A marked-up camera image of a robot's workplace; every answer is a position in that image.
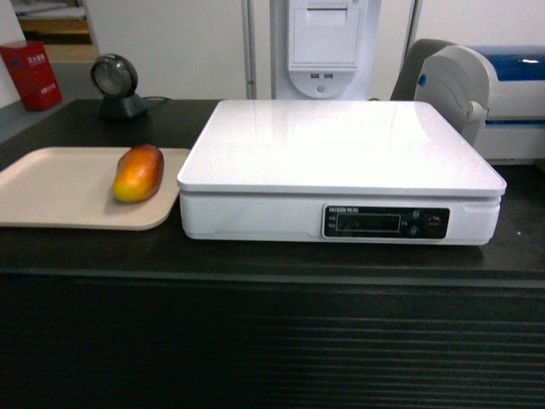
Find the gray chair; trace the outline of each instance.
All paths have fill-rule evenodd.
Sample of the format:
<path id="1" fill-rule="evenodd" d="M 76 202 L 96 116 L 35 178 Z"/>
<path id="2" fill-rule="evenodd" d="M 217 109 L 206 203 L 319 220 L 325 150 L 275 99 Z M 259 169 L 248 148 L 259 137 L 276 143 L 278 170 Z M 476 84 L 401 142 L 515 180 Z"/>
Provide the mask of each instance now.
<path id="1" fill-rule="evenodd" d="M 417 40 L 405 58 L 398 81 L 393 87 L 390 101 L 413 101 L 415 97 L 416 82 L 422 69 L 422 64 L 430 55 L 433 55 L 446 47 L 456 45 L 449 41 L 422 38 Z"/>

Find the wall-mounted printer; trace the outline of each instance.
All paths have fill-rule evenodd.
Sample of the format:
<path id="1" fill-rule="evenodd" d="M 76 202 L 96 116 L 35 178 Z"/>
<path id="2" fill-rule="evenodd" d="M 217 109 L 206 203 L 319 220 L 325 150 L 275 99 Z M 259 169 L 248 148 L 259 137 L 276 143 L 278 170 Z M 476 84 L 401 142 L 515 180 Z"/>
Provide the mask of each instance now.
<path id="1" fill-rule="evenodd" d="M 276 99 L 368 98 L 381 0 L 271 3 Z"/>
<path id="2" fill-rule="evenodd" d="M 424 61 L 415 100 L 490 161 L 545 158 L 545 47 L 447 46 Z"/>

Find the mango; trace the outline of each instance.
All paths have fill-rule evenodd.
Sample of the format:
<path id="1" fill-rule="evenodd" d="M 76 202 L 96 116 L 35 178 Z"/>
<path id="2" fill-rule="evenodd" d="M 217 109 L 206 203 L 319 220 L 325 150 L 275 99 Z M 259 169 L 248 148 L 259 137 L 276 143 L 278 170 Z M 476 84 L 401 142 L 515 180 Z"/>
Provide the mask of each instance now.
<path id="1" fill-rule="evenodd" d="M 118 161 L 113 196 L 126 203 L 141 202 L 158 192 L 163 181 L 164 156 L 153 145 L 131 148 Z"/>

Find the display panel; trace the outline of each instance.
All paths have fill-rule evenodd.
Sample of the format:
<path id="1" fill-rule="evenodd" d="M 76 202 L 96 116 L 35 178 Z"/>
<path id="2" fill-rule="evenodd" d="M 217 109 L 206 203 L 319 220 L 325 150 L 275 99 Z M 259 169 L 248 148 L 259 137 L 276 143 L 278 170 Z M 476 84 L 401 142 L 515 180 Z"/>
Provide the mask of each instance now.
<path id="1" fill-rule="evenodd" d="M 439 208 L 325 206 L 325 237 L 443 239 L 450 211 Z"/>
<path id="2" fill-rule="evenodd" d="M 397 233 L 400 215 L 358 213 L 337 215 L 336 230 L 344 232 Z"/>

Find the counter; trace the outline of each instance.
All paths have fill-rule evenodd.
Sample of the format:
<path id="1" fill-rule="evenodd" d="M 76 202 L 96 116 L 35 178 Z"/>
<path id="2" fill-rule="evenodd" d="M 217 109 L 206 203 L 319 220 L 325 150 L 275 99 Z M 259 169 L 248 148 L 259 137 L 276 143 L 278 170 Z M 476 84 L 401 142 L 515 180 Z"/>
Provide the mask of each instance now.
<path id="1" fill-rule="evenodd" d="M 105 124 L 74 101 L 0 145 L 0 169 L 40 147 L 191 147 L 216 103 Z M 198 241 L 178 201 L 144 232 L 0 228 L 0 406 L 543 406 L 545 175 L 496 169 L 479 247 Z"/>

